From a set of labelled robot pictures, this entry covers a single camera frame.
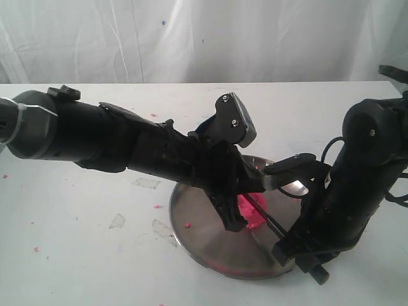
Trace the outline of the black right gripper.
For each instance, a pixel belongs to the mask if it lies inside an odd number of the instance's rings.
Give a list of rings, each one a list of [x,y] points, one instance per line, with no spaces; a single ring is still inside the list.
[[[330,183],[302,201],[302,219],[273,247],[284,266],[292,259],[318,284],[329,279],[321,266],[353,248],[369,219],[402,173],[401,159],[370,166],[341,152],[329,171]]]

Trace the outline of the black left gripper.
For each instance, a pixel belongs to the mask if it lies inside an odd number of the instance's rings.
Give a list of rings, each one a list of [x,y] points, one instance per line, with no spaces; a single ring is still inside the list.
[[[160,124],[135,122],[135,140],[127,168],[193,187],[223,190],[237,183],[238,194],[262,193],[261,174],[242,161],[237,148],[226,142],[208,148],[197,135],[185,136],[173,128],[171,119]],[[208,198],[226,231],[247,226],[236,196],[209,193]]]

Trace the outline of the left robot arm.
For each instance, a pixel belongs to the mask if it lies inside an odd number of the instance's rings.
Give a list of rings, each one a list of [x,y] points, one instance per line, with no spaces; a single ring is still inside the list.
[[[67,86],[1,99],[1,143],[21,159],[72,161],[81,168],[134,170],[202,189],[228,231],[246,220],[237,197],[264,191],[259,171],[240,153],[256,129],[238,96],[183,135],[172,119],[155,123],[110,103],[90,105]]]

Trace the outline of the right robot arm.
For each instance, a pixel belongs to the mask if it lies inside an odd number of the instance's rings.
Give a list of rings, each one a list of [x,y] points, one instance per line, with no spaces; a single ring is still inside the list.
[[[333,165],[298,154],[265,168],[269,189],[294,181],[307,188],[300,216],[272,254],[282,265],[294,261],[319,284],[330,276],[324,264],[358,243],[383,200],[407,206],[407,196],[390,193],[407,177],[407,95],[352,106],[339,141],[343,146]]]

